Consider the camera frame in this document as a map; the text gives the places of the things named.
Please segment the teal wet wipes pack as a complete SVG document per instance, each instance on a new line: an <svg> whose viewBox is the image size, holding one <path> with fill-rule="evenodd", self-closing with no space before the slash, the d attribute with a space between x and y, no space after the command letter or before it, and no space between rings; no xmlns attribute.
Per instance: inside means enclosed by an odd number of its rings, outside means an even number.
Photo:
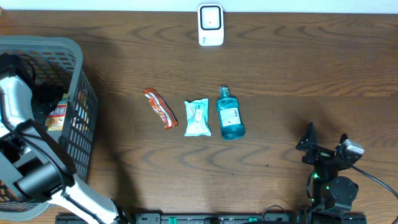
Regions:
<svg viewBox="0 0 398 224"><path fill-rule="evenodd" d="M184 103L187 114L187 128L184 136L211 136L208 125L209 99L185 101Z"/></svg>

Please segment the orange snack bar wrapper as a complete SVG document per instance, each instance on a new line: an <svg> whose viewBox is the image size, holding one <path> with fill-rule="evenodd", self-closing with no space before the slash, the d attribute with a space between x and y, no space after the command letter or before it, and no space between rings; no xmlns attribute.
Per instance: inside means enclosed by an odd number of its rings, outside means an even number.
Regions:
<svg viewBox="0 0 398 224"><path fill-rule="evenodd" d="M178 126L178 121L172 110L154 88L144 89L143 94L148 99L152 109L164 122L164 129L171 129Z"/></svg>

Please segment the yellow tissue pack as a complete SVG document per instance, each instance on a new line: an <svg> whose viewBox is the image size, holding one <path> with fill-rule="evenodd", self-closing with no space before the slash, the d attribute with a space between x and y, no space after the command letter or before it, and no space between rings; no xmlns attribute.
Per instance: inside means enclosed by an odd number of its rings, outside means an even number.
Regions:
<svg viewBox="0 0 398 224"><path fill-rule="evenodd" d="M61 131L67 112L67 101L69 94L64 94L55 109L47 116L45 121L49 131Z"/></svg>

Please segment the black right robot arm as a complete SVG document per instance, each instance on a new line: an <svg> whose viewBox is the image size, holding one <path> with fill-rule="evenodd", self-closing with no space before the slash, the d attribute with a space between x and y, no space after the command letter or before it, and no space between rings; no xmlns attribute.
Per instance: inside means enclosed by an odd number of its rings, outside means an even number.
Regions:
<svg viewBox="0 0 398 224"><path fill-rule="evenodd" d="M307 190L314 209L336 215L349 212L359 187L351 179L340 176L339 172L352 168L362 158L362 145L343 134L334 150L322 147L318 144L313 123L309 123L296 149L305 152L302 162L314 166L310 178L312 188Z"/></svg>

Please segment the blue mouthwash bottle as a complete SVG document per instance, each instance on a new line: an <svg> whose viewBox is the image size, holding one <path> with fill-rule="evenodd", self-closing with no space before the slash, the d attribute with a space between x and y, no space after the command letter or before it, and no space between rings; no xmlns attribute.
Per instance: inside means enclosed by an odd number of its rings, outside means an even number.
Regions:
<svg viewBox="0 0 398 224"><path fill-rule="evenodd" d="M239 110L239 102L231 96L227 86L219 86L220 98L216 102L216 110L220 119L222 138L225 140L239 139L245 135Z"/></svg>

